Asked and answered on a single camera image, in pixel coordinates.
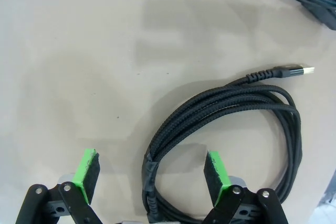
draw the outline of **screw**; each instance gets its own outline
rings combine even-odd
[[[262,196],[265,197],[265,198],[268,198],[269,192],[268,191],[263,191]]]
[[[37,193],[37,194],[40,194],[40,193],[42,193],[42,188],[37,188],[36,190],[35,190],[35,192]]]
[[[70,185],[65,185],[64,187],[64,191],[69,191],[71,189],[71,186]]]
[[[232,192],[233,192],[234,194],[240,194],[241,190],[240,190],[239,187],[234,187],[234,188],[232,189]]]

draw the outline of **green gripper pad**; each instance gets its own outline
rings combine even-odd
[[[218,152],[208,151],[204,164],[204,176],[212,204],[216,206],[222,192],[231,186],[230,178]]]
[[[72,182],[81,189],[88,204],[92,202],[99,172],[99,154],[95,149],[86,149]]]

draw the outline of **screw head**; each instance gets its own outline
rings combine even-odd
[[[269,197],[269,192],[268,191],[263,191],[262,196],[265,197],[265,198],[268,198]]]
[[[37,194],[40,194],[40,193],[42,193],[42,188],[37,188],[36,190],[35,190],[35,192],[37,193]]]
[[[233,192],[234,194],[240,194],[242,191],[240,190],[239,187],[234,187],[234,188],[232,189],[232,192]]]
[[[71,189],[71,186],[70,185],[66,185],[65,187],[64,187],[64,191],[69,191]]]

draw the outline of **metal connector tip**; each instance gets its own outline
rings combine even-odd
[[[314,71],[315,71],[314,67],[303,68],[303,74],[314,73]]]

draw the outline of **black bracket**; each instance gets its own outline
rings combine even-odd
[[[288,224],[274,190],[264,188],[254,194],[238,185],[222,193],[202,224],[229,224],[233,219],[258,224]]]
[[[75,224],[102,224],[72,182],[58,184],[50,190],[44,185],[32,185],[16,224],[56,224],[59,217],[67,215],[72,216]]]

